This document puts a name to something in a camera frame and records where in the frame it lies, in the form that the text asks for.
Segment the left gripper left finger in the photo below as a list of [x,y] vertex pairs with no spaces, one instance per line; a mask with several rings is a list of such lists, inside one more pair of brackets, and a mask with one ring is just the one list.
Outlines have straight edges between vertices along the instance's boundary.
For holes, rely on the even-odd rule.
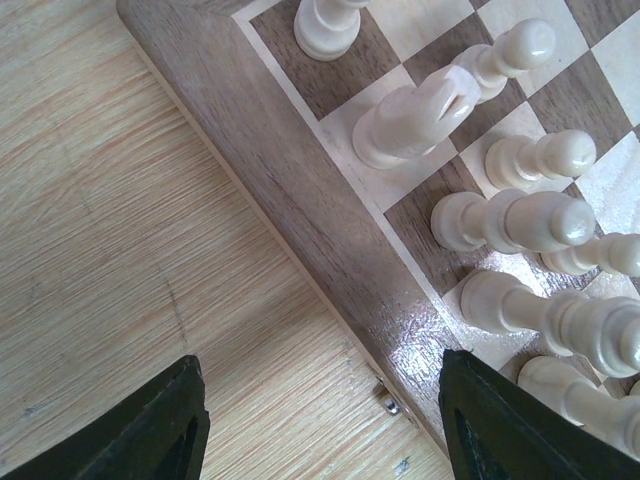
[[186,355],[5,479],[198,479],[210,429],[198,358]]

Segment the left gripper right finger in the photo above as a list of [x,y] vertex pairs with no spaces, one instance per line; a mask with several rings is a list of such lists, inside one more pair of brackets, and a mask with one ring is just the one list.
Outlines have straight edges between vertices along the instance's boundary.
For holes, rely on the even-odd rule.
[[570,423],[517,380],[468,351],[444,352],[439,407],[455,478],[638,478],[639,455]]

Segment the white chess bishop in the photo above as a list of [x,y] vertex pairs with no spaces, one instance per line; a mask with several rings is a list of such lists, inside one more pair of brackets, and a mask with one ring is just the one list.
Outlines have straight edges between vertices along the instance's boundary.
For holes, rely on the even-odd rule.
[[584,200],[561,192],[502,190],[490,199],[475,192],[442,198],[431,230],[443,247],[470,252],[484,245],[504,254],[552,253],[590,240],[595,213]]

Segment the white chess pawn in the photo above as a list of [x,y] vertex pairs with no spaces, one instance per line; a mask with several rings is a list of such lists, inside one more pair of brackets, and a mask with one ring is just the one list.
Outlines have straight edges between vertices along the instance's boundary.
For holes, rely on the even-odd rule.
[[485,172],[498,189],[527,189],[541,179],[576,178],[597,159],[593,138],[582,130],[549,133],[539,140],[515,135],[494,143],[485,157]]
[[639,235],[610,233],[593,237],[579,246],[542,253],[541,260],[553,272],[582,275],[596,267],[610,274],[639,276]]
[[467,50],[467,66],[481,90],[480,102],[495,98],[507,80],[533,70],[554,53],[556,35],[542,19],[517,23],[497,37],[492,45],[475,45]]

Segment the white chess knight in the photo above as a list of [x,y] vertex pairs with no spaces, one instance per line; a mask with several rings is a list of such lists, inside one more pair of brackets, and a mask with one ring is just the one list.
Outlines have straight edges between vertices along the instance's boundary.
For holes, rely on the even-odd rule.
[[418,160],[466,120],[480,96],[478,82],[466,69],[441,68],[419,86],[393,90],[362,115],[352,133],[354,151],[380,170]]

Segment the wooden chess board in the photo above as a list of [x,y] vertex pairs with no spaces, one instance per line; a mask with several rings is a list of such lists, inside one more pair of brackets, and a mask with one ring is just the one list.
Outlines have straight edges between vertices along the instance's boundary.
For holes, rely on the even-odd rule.
[[[438,377],[466,349],[509,378],[545,353],[534,332],[465,325],[462,284],[477,269],[516,276],[538,295],[639,294],[634,277],[550,271],[537,254],[442,249],[430,231],[444,196],[495,194],[484,158],[514,135],[579,129],[597,159],[582,176],[536,188],[585,200],[598,235],[639,229],[639,5],[635,1],[374,1],[353,46],[309,58],[294,1],[120,1],[117,12],[159,82],[339,317],[408,418],[445,442]],[[554,28],[554,54],[507,82],[424,159],[362,163],[351,134],[385,95],[420,84],[458,54],[518,22]]]

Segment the white chess rook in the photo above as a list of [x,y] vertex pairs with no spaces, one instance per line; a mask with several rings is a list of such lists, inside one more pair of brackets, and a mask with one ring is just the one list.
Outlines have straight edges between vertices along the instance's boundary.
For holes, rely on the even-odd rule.
[[369,4],[367,0],[302,0],[294,19],[297,44],[312,59],[336,60],[356,40],[361,10]]

